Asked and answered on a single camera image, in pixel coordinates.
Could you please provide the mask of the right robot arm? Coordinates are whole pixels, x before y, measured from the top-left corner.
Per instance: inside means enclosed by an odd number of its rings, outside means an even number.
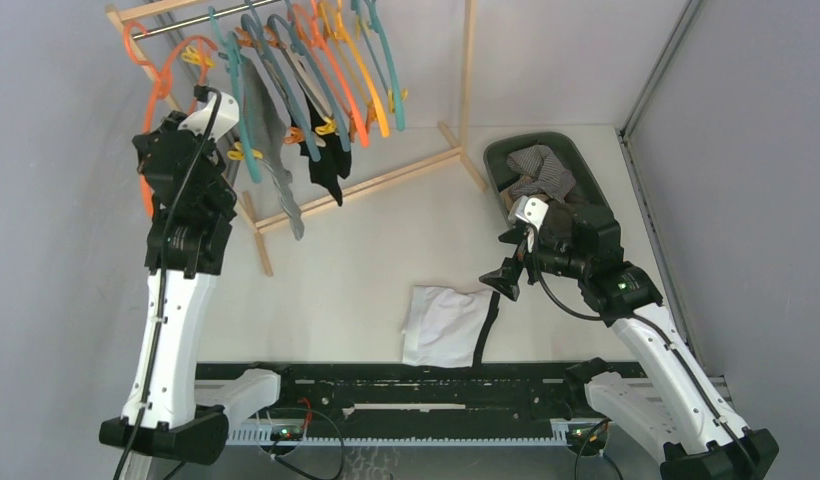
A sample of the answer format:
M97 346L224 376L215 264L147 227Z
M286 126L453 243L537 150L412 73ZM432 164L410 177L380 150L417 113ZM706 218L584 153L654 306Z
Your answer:
M767 429L754 429L718 392L688 349L654 281L625 260L621 226L602 205L579 205L564 238L543 240L551 206L523 196L512 206L513 255L481 276L515 301L528 274L564 313L610 329L634 355L662 403L632 391L594 358L567 372L565 406L614 423L658 463L663 479L762 479L779 453Z

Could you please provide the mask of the white underwear black trim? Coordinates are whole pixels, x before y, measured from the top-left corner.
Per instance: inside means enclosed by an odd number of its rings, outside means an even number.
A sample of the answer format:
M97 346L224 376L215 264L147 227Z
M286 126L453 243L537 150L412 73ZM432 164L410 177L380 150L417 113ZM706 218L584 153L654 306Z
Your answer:
M479 367L500 300L494 290L460 293L440 286L413 287L402 325L402 363L448 369Z

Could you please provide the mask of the orange clip hanger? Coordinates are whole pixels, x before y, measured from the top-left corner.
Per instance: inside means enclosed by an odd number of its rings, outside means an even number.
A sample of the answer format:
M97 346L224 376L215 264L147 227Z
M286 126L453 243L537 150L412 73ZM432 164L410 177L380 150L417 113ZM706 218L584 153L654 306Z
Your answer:
M134 29L139 30L141 33L147 33L148 29L139 21L132 20L125 24L122 32L123 44L128 57L133 63L143 67L146 72L151 75L152 87L148 97L141 131L141 135L145 135L151 132L156 104L159 101L165 100L171 93L173 87L172 66L174 61L180 58L187 63L193 63L199 66L201 74L198 83L205 85L207 72L215 66L212 54L218 51L218 46L212 40L202 35L186 37L170 52L163 66L158 68L147 58L139 58L136 53L137 48L134 46L135 41L132 39Z

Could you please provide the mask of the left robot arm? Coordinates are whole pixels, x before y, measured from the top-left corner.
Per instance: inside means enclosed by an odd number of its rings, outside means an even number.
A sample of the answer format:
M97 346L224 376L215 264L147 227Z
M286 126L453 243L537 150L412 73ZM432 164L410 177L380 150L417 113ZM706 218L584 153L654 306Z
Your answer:
M135 456L210 465L246 419L297 407L297 388L271 370L248 369L211 393L195 385L199 339L236 215L216 141L238 122L236 113L173 112L132 139L152 224L139 362L121 413L99 430L100 443L121 452L119 471Z

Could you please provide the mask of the grey striped underwear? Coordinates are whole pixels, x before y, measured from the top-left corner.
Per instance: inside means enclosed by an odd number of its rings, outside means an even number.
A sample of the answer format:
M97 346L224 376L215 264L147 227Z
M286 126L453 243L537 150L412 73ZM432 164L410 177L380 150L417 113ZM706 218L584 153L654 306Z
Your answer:
M243 58L241 67L244 116L252 147L263 155L261 162L275 185L279 204L290 220L293 236L301 240L305 233L302 211L291 190L292 174L281 159L288 126L281 119L254 62Z

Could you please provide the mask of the teal hanger front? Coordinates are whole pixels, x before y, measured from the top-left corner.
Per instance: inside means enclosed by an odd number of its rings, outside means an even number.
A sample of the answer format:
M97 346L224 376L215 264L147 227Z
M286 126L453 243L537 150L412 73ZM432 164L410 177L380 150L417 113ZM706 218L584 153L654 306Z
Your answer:
M208 15L215 37L224 49L224 59L227 61L227 71L231 79L232 95L238 104L239 137L245 166L247 167L251 180L259 184L263 180L263 175L260 171L259 162L253 152L251 136L248 129L248 120L245 110L245 92L242 82L243 57L240 52L237 36L233 31L229 31L228 33L222 32L217 20L217 11L214 7L208 7Z

